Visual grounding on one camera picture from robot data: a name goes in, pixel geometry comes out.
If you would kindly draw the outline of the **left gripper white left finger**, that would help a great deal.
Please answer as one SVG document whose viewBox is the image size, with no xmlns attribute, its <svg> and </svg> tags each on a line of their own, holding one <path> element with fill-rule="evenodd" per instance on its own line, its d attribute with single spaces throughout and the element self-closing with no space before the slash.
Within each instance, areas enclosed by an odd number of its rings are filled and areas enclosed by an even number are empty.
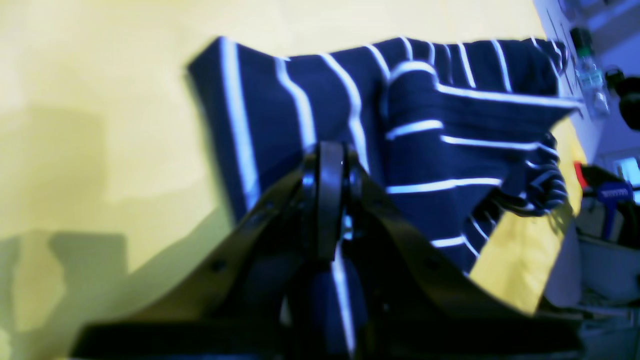
<svg viewBox="0 0 640 360">
<path fill-rule="evenodd" d="M 71 358 L 292 358 L 281 324 L 297 279 L 335 258 L 345 146 L 321 142 L 174 289 L 124 319 L 87 326 Z"/>
</svg>

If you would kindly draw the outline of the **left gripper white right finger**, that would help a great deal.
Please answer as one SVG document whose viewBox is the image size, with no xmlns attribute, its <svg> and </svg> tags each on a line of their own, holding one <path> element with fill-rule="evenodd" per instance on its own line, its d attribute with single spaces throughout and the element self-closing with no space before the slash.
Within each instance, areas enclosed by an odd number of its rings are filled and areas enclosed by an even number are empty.
<svg viewBox="0 0 640 360">
<path fill-rule="evenodd" d="M 566 322 L 531 318 L 487 294 L 408 223 L 348 149 L 354 235 L 346 244 L 368 321 L 357 358 L 582 358 Z"/>
</svg>

